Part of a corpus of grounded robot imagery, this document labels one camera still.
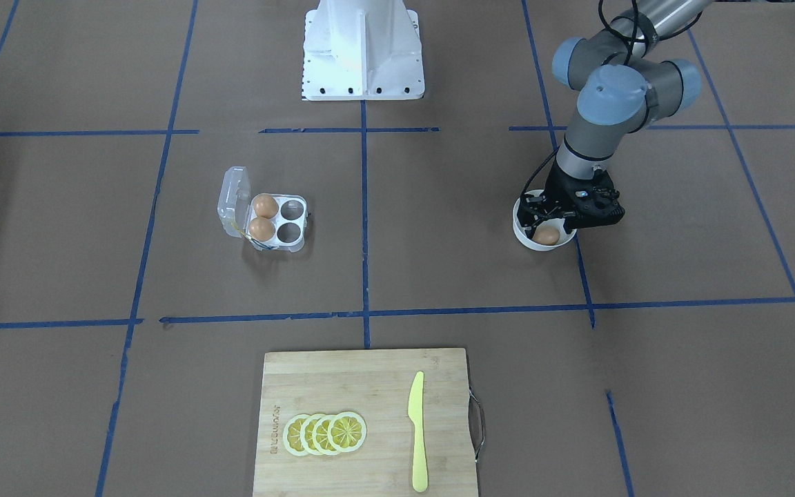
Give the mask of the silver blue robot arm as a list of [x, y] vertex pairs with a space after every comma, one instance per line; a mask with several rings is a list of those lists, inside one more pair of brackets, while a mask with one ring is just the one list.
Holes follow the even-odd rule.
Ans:
[[561, 235], [611, 226], [625, 216], [608, 166], [625, 135], [690, 107], [703, 88], [689, 61], [653, 62], [647, 55], [698, 22], [707, 1], [634, 1], [614, 19], [600, 20], [590, 38], [560, 44], [555, 78], [577, 92], [576, 110], [561, 144], [541, 164], [543, 190], [526, 182], [512, 213], [518, 239], [545, 245], [546, 224]]

